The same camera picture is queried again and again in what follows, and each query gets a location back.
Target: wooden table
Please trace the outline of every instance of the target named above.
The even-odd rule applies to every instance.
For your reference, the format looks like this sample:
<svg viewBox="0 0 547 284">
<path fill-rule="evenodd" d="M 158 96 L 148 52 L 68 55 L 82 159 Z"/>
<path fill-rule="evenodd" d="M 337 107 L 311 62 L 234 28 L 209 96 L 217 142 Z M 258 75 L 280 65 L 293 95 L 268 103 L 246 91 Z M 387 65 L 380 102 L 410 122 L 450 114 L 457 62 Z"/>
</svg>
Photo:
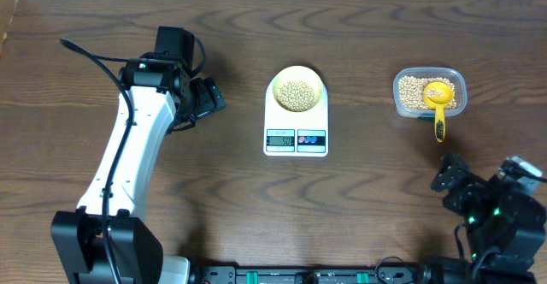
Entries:
<svg viewBox="0 0 547 284">
<path fill-rule="evenodd" d="M 0 59 L 0 281 L 66 280 L 50 222 L 89 186 L 115 119 L 113 84 L 58 39 L 136 57 L 159 25 L 203 41 L 204 76 L 227 103 L 163 141 L 146 224 L 166 253 L 241 265 L 455 257 L 462 219 L 429 188 L 443 154 L 485 178 L 514 154 L 547 170 L 547 0 L 21 0 Z M 326 158 L 262 153 L 264 92 L 295 64 L 329 91 Z M 431 122 L 395 111 L 393 78 L 416 66 L 467 82 L 443 144 Z M 545 248 L 536 260 L 547 281 Z"/>
</svg>

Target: scale control panel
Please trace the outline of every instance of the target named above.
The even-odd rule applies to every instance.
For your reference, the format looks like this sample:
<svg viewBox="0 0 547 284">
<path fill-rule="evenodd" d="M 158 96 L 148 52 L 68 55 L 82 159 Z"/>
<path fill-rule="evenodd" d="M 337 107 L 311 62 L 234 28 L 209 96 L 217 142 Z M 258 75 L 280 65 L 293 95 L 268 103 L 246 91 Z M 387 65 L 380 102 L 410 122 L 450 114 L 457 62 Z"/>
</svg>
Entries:
<svg viewBox="0 0 547 284">
<path fill-rule="evenodd" d="M 308 129 L 268 129 L 266 151 L 325 153 L 326 131 Z"/>
</svg>

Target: yellow spoon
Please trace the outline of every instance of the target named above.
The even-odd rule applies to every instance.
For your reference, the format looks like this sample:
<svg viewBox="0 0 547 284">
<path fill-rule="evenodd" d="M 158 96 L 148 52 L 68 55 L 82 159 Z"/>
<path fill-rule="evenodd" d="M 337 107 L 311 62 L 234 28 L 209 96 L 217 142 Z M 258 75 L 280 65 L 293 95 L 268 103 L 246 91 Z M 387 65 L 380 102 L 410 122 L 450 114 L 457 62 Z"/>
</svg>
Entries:
<svg viewBox="0 0 547 284">
<path fill-rule="evenodd" d="M 454 92 L 445 83 L 429 83 L 424 89 L 424 102 L 432 109 L 435 109 L 435 138 L 442 142 L 446 134 L 446 123 L 444 122 L 444 108 L 454 98 Z"/>
</svg>

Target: plastic container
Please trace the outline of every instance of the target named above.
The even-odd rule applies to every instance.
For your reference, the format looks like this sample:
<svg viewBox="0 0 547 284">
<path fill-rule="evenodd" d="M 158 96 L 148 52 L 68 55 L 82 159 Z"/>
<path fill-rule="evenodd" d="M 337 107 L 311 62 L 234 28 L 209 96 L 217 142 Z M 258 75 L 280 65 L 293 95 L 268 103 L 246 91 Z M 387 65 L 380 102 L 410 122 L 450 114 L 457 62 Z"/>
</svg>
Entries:
<svg viewBox="0 0 547 284">
<path fill-rule="evenodd" d="M 462 75 L 451 68 L 438 68 L 438 67 L 415 67 L 406 68 L 401 71 L 393 81 L 393 97 L 395 98 L 395 106 L 397 113 L 404 117 L 435 117 L 435 110 L 421 110 L 410 109 L 403 105 L 401 102 L 401 95 L 399 94 L 399 80 L 403 76 L 414 76 L 415 78 L 446 78 L 454 84 L 454 99 L 456 100 L 457 107 L 455 109 L 447 109 L 444 112 L 445 116 L 454 116 L 460 114 L 465 106 L 468 104 L 468 92 L 465 87 L 465 80 Z"/>
</svg>

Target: scoop handle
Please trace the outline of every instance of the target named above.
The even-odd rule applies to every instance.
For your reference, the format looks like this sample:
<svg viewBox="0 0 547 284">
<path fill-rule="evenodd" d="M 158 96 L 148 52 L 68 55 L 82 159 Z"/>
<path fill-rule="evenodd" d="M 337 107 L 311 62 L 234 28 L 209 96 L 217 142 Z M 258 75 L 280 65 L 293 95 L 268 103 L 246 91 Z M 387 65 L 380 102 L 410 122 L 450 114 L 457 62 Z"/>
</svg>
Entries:
<svg viewBox="0 0 547 284">
<path fill-rule="evenodd" d="M 438 142 L 442 142 L 446 134 L 446 123 L 444 122 L 444 106 L 437 105 L 435 107 L 435 138 Z"/>
</svg>

